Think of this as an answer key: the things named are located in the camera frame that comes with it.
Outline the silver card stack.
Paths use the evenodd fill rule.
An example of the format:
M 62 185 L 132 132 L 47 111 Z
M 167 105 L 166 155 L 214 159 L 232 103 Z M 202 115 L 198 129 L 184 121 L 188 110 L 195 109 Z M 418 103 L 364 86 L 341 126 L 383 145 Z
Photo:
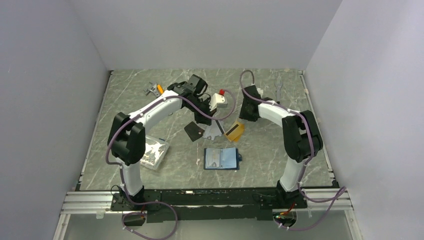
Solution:
M 205 129 L 203 138 L 213 141 L 216 137 L 221 137 L 224 132 L 223 121 L 213 120 L 211 125 Z

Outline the single silver card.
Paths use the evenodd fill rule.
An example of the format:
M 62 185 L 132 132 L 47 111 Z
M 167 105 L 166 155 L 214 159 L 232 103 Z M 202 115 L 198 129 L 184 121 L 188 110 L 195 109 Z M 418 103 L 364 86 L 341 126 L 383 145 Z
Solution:
M 220 148 L 206 148 L 204 151 L 204 167 L 205 169 L 219 169 L 221 168 L 221 155 Z

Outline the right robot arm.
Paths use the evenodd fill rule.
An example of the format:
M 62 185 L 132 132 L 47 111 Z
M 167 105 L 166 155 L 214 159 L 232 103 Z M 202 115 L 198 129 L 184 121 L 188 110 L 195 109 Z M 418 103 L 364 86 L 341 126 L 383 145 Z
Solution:
M 244 87 L 239 118 L 255 122 L 269 120 L 282 128 L 283 145 L 288 156 L 277 186 L 276 203 L 287 208 L 299 193 L 303 174 L 309 161 L 323 148 L 324 143 L 314 114 L 310 110 L 296 111 L 272 99 L 261 98 L 255 85 Z

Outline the blue leather card holder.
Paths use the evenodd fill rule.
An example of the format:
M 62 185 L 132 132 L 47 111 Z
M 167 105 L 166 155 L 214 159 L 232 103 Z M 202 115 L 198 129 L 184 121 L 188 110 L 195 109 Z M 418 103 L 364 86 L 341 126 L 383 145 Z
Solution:
M 243 160 L 242 155 L 236 147 L 220 148 L 221 152 L 221 168 L 205 169 L 205 160 L 203 153 L 203 169 L 204 170 L 239 170 L 240 162 Z

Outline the black card stack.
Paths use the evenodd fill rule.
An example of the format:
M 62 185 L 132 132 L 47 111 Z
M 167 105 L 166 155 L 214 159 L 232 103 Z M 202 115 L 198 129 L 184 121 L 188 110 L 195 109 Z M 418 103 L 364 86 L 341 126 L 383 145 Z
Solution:
M 199 127 L 195 122 L 191 121 L 189 124 L 187 124 L 184 128 L 184 131 L 190 138 L 192 142 L 197 141 L 198 139 L 202 138 L 204 135 L 205 130 Z

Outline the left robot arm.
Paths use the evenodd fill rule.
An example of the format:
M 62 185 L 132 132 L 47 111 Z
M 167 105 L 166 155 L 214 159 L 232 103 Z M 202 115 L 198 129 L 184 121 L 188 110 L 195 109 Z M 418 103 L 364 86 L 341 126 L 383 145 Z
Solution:
M 140 160 L 146 152 L 146 134 L 166 116 L 182 108 L 191 110 L 197 123 L 210 125 L 215 113 L 210 108 L 211 98 L 202 99 L 208 84 L 193 74 L 187 81 L 168 86 L 158 98 L 143 108 L 115 115 L 110 129 L 105 161 L 117 165 L 120 171 L 124 204 L 131 210 L 144 203 L 144 184 Z

